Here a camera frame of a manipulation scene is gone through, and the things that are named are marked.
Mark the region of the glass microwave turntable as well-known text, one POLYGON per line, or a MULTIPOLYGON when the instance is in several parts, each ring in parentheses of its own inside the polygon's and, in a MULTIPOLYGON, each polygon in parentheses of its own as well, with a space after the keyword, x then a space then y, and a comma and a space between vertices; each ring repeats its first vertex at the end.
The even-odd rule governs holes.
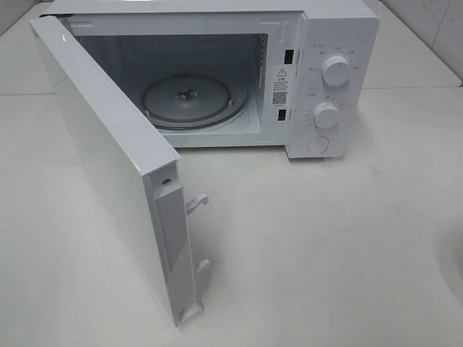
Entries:
POLYGON ((233 118, 247 106, 250 96, 250 88, 234 79, 179 73, 150 85, 141 103, 155 127, 187 131, 233 118))

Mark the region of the white timer knob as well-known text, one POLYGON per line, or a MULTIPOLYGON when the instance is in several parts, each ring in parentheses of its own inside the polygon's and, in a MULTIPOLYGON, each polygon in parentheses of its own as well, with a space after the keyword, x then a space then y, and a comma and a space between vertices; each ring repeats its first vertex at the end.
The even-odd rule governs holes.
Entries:
POLYGON ((316 127, 330 129, 337 125, 340 111, 332 102, 318 104, 313 110, 313 119, 316 127))

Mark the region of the white microwave door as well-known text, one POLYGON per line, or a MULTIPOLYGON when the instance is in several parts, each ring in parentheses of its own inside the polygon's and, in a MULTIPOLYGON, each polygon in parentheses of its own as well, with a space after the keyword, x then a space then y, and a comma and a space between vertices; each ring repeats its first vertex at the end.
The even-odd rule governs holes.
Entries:
POLYGON ((53 16, 30 23, 87 175, 173 323, 201 312, 211 266, 194 262, 187 216, 208 202, 184 199, 179 153, 53 16))

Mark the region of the upper white power knob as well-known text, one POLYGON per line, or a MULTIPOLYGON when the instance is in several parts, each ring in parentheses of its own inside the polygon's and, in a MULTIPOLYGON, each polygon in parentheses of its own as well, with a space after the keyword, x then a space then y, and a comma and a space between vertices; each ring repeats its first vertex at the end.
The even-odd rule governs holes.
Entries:
POLYGON ((351 59, 343 53, 334 53, 321 62, 323 81, 332 87, 343 85, 351 76, 351 59))

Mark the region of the white microwave oven body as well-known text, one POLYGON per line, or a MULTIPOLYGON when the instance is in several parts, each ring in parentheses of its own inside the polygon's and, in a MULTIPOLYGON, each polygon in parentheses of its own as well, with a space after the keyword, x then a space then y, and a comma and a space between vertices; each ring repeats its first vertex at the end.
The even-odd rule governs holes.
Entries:
POLYGON ((283 147, 291 159, 336 158, 348 147, 379 20, 362 1, 54 1, 56 17, 143 113, 154 82, 179 73, 240 81, 250 88, 233 118, 187 131, 155 127, 175 148, 283 147), (352 73, 332 87, 321 62, 347 55, 352 73), (316 127, 314 108, 334 103, 339 121, 316 127), (325 153, 307 143, 326 136, 325 153))

